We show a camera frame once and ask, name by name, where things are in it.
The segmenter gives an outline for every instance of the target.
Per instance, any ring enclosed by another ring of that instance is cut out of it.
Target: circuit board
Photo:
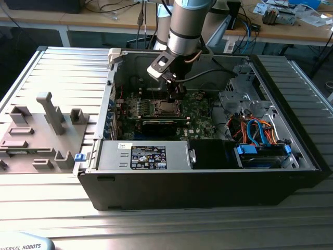
[[[199,92],[189,92],[183,100],[172,104],[164,99],[142,99],[131,93],[123,105],[125,115],[120,119],[122,140],[213,139],[214,125],[210,117],[209,100]],[[142,120],[149,119],[176,123],[174,135],[149,137],[142,133]]]

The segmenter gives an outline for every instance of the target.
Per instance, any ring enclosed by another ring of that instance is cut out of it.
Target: power cable
[[[150,38],[150,41],[149,41],[149,44],[148,44],[148,49],[150,49],[150,47],[151,47],[151,43],[152,43],[152,41],[153,41],[153,39],[154,39],[154,36],[156,35],[156,33],[157,33],[157,29],[158,29],[158,4],[155,4],[155,12],[156,12],[156,29],[155,29],[155,32],[154,32],[154,34],[151,36],[151,38]]]
[[[126,6],[120,7],[120,8],[118,8],[118,9],[113,9],[113,10],[108,10],[108,11],[95,11],[95,10],[89,9],[89,8],[87,7],[87,4],[89,4],[90,2],[91,2],[91,1],[88,1],[88,2],[84,5],[84,7],[85,7],[87,10],[89,10],[89,11],[91,11],[91,12],[93,12],[93,13],[109,13],[109,12],[114,12],[114,11],[117,11],[117,10],[121,10],[121,9],[124,9],[124,8],[132,7],[132,6],[134,6],[134,5],[140,4],[140,2],[136,2],[136,3],[134,3],[134,4],[129,4],[129,5],[126,5]]]
[[[208,74],[208,73],[211,73],[211,72],[215,72],[215,71],[221,71],[221,72],[226,72],[226,73],[232,73],[233,75],[235,75],[236,73],[228,70],[228,69],[209,69],[209,70],[206,70],[204,72],[201,72],[193,77],[190,77],[190,78],[187,78],[187,79],[182,79],[182,80],[175,80],[175,82],[178,82],[178,83],[183,83],[183,82],[188,82],[188,81],[191,81],[191,80],[194,80],[200,76],[203,76],[204,74]]]

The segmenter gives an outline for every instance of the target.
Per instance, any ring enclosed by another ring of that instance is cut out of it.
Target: blue cable
[[[242,21],[242,22],[244,23],[244,25],[245,25],[245,27],[246,27],[246,29],[247,29],[247,33],[248,33],[248,40],[246,41],[246,44],[245,44],[245,47],[244,47],[243,52],[241,53],[241,54],[244,54],[244,52],[245,52],[245,51],[247,50],[247,48],[248,48],[249,41],[250,41],[250,29],[249,29],[248,24],[247,24],[244,20],[240,19],[240,21]]]
[[[256,146],[259,146],[259,143],[252,138],[251,136],[251,133],[250,133],[250,127],[251,127],[251,124],[252,123],[258,123],[258,127],[259,127],[259,132],[260,132],[260,137],[261,137],[261,140],[262,142],[266,145],[266,146],[270,146],[271,144],[268,142],[267,138],[265,137],[265,134],[264,134],[264,129],[262,128],[261,126],[261,123],[258,121],[258,120],[255,120],[255,119],[252,119],[248,122],[247,126],[246,126],[246,133],[248,134],[248,138],[256,144]]]

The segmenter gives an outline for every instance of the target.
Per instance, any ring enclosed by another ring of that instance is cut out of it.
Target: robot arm
[[[176,79],[184,79],[201,50],[198,48],[203,23],[216,0],[175,0],[168,35],[168,45],[148,67],[157,81],[166,80],[168,100],[182,99],[186,89]]]

